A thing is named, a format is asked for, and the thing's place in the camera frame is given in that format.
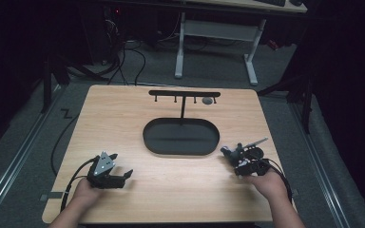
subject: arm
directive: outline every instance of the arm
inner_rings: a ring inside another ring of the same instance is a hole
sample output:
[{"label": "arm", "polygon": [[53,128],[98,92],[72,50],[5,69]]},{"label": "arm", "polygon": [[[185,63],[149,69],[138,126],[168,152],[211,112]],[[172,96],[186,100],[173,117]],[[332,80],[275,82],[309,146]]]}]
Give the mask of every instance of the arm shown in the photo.
[{"label": "arm", "polygon": [[273,169],[269,169],[264,176],[247,176],[247,181],[254,184],[257,190],[266,197],[271,207],[272,220],[276,228],[303,228],[295,208],[287,199],[286,186],[279,174]]},{"label": "arm", "polygon": [[81,179],[76,187],[72,200],[64,211],[51,223],[49,228],[77,227],[83,214],[94,205],[102,193],[103,189],[91,187],[87,179]]}]

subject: gray carpet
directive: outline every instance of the gray carpet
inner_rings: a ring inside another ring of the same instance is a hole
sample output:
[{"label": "gray carpet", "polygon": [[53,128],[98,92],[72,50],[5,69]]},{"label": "gray carpet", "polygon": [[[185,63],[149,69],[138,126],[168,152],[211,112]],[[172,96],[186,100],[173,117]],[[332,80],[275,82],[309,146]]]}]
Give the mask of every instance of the gray carpet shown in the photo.
[{"label": "gray carpet", "polygon": [[[176,47],[174,43],[164,43],[156,48],[142,44],[139,50],[145,57],[145,67],[139,77],[140,83],[151,83],[173,86],[231,87],[261,90],[279,81],[288,60],[296,47],[283,47],[272,50],[260,46],[254,59],[255,71],[259,85],[252,87],[246,75],[242,54],[248,44],[238,43],[228,47],[222,46],[225,41],[215,41],[199,51],[187,51],[185,54],[184,74],[182,79],[174,79]],[[130,48],[137,43],[128,44]],[[193,45],[192,49],[202,48]],[[127,51],[123,74],[132,84],[135,76],[144,63],[143,57]],[[92,70],[100,70],[105,66],[91,66]],[[114,85],[122,85],[122,77],[117,74],[112,81]],[[29,147],[27,159],[20,164],[20,171],[13,174],[9,191],[0,202],[0,227],[46,227],[41,220],[47,194],[55,177],[49,160],[58,138],[71,121],[65,116],[75,117],[81,110],[88,88],[97,82],[88,78],[72,77],[67,87],[58,89],[57,100],[41,130]],[[0,141],[0,180],[16,154],[22,147],[33,125],[41,118],[42,87],[34,91],[28,103],[16,114],[10,123],[10,129]],[[311,134],[304,136],[296,118],[297,104],[287,104],[284,92],[260,97],[266,120],[270,127],[274,142],[283,165],[285,174],[295,189],[294,201],[301,218],[307,227],[339,227],[334,212],[327,203],[324,186],[318,170],[314,165],[310,152],[310,142],[318,153],[324,173],[337,195],[345,213],[348,224],[342,227],[365,227],[365,204],[357,188],[349,176],[343,162],[336,151],[331,136],[323,121],[316,100],[313,101],[311,115]],[[60,139],[54,152],[54,168],[58,170],[74,123]],[[273,227],[271,222],[262,222],[260,227]]]}]

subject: metal bar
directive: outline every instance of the metal bar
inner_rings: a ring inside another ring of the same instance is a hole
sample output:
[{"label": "metal bar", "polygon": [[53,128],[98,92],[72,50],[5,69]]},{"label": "metal bar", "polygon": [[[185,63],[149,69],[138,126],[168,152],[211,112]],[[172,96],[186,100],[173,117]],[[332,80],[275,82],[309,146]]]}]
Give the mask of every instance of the metal bar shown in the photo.
[{"label": "metal bar", "polygon": [[220,97],[219,92],[198,92],[198,91],[175,91],[175,90],[150,90],[149,95],[152,96],[168,96],[168,97]]},{"label": "metal bar", "polygon": [[183,114],[185,112],[185,100],[186,100],[186,97],[183,96],[182,97],[182,115],[181,115],[181,121],[183,122]]},{"label": "metal bar", "polygon": [[301,123],[301,113],[298,107],[295,104],[288,104],[290,110],[292,111],[293,116],[297,120],[298,129],[301,131],[301,135],[303,136],[303,140],[306,142],[310,160],[312,162],[313,168],[316,171],[317,180],[321,187],[322,193],[324,194],[325,200],[327,201],[328,207],[331,210],[334,221],[337,227],[350,227],[349,222],[345,216],[344,211],[342,210],[342,206],[340,205],[340,201],[337,197],[336,190],[334,189],[331,181],[328,178],[327,173],[325,172],[324,166],[319,159],[318,152],[314,143],[311,139],[311,136],[307,134],[302,127]]},{"label": "metal bar", "polygon": [[177,61],[176,61],[176,72],[174,77],[180,79],[183,76],[183,39],[185,36],[185,12],[182,12],[182,20],[180,22],[180,40],[179,40],[179,50],[177,51]]},{"label": "metal bar", "polygon": [[23,141],[22,145],[20,146],[19,150],[17,151],[16,156],[14,157],[13,161],[11,162],[10,166],[6,170],[5,174],[2,176],[0,180],[0,204],[5,198],[6,194],[10,190],[11,185],[14,183],[17,175],[19,174],[20,170],[23,167],[23,164],[26,162],[26,159],[29,156],[29,153],[34,145],[34,142],[37,136],[40,134],[42,127],[54,107],[54,104],[58,101],[59,97],[63,94],[64,89],[60,86],[56,86],[54,89],[54,99],[52,105],[47,110],[47,112],[40,113],[39,117],[32,127],[29,134],[26,136],[25,140]]}]

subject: dark background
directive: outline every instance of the dark background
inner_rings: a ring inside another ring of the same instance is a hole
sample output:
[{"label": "dark background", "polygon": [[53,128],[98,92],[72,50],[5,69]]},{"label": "dark background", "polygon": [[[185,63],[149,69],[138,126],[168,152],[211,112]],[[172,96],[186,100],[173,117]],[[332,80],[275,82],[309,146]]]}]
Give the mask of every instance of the dark background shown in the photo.
[{"label": "dark background", "polygon": [[[261,42],[298,44],[282,80],[312,74],[325,121],[365,198],[365,1],[305,3],[308,13],[337,19],[313,24],[305,32],[302,24],[272,21]],[[97,22],[95,27],[90,25],[97,28],[95,32],[86,32],[83,20],[87,14],[100,17],[95,10],[86,12],[70,3],[0,1],[0,137],[42,79],[50,54],[61,53],[79,64],[107,60],[108,43],[100,37],[105,25]],[[122,13],[135,15],[129,17],[126,33],[149,44],[162,38],[158,29],[168,34],[176,20],[175,13],[164,11],[127,9]],[[102,39],[102,45],[92,47],[92,37]]]}]

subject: wooden table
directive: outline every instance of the wooden table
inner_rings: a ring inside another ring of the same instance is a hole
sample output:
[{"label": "wooden table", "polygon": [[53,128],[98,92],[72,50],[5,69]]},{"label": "wooden table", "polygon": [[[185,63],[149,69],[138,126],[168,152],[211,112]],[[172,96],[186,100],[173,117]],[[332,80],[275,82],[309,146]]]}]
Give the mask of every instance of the wooden table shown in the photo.
[{"label": "wooden table", "polygon": [[[144,145],[143,130],[159,117],[180,117],[182,99],[154,97],[150,89],[217,91],[216,104],[186,99],[185,117],[206,119],[220,131],[217,149],[207,156],[161,156]],[[280,165],[257,93],[250,89],[94,85],[90,88],[52,187],[63,192],[77,168],[100,155],[117,153],[111,175],[133,169],[123,189],[106,189],[82,223],[235,222],[272,220],[267,200],[238,179],[220,152],[228,145],[259,145]],[[85,175],[89,165],[80,175]],[[70,192],[72,197],[77,181]],[[43,221],[52,222],[61,199],[49,199]]]}]

